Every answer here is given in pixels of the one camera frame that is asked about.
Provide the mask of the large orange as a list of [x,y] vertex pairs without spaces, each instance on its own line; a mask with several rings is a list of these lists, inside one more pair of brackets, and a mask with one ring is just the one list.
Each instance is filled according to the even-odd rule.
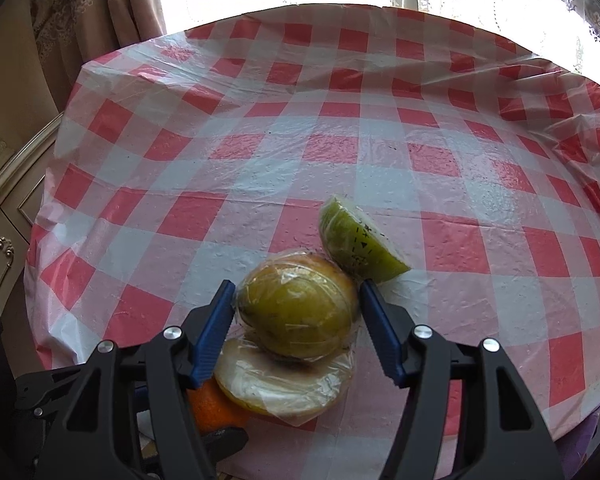
[[230,427],[244,428],[250,419],[250,413],[230,400],[214,377],[198,389],[188,390],[187,399],[202,436]]

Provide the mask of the yellow fruit slice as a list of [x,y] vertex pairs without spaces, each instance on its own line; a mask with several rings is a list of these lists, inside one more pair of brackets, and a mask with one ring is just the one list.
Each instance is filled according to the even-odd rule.
[[354,375],[350,348],[316,361],[276,358],[246,337],[225,341],[215,364],[221,390],[248,411],[301,426],[332,408]]

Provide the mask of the yellow-green fruit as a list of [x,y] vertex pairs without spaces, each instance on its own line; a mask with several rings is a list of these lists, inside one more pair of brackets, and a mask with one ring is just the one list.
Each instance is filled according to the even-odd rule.
[[350,344],[358,290],[339,266],[315,252],[283,252],[242,280],[235,308],[260,346],[290,360],[315,361]]

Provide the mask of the green melon half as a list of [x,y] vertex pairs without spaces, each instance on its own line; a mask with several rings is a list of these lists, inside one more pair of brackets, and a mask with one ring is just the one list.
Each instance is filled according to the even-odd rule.
[[343,196],[333,195],[321,206],[318,232],[324,252],[357,280],[383,283],[411,270],[373,219]]

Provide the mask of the red white checkered tablecloth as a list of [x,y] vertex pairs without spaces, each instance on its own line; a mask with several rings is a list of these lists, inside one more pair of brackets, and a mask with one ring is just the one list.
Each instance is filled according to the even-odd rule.
[[600,405],[600,86],[415,11],[290,6],[85,64],[26,265],[46,367],[140,344],[343,195],[410,270],[382,292],[492,337],[560,437]]

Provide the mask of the cream wooden cabinet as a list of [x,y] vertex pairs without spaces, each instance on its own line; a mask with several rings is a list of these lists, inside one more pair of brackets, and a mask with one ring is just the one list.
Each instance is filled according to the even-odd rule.
[[31,229],[41,206],[45,171],[53,158],[62,116],[57,115],[18,152],[0,158],[0,307],[21,273]]

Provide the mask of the brown pink curtain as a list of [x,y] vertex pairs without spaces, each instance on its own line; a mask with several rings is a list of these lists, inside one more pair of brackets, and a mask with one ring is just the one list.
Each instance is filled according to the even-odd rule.
[[84,63],[162,36],[160,0],[30,0],[38,57],[48,90],[63,110]]

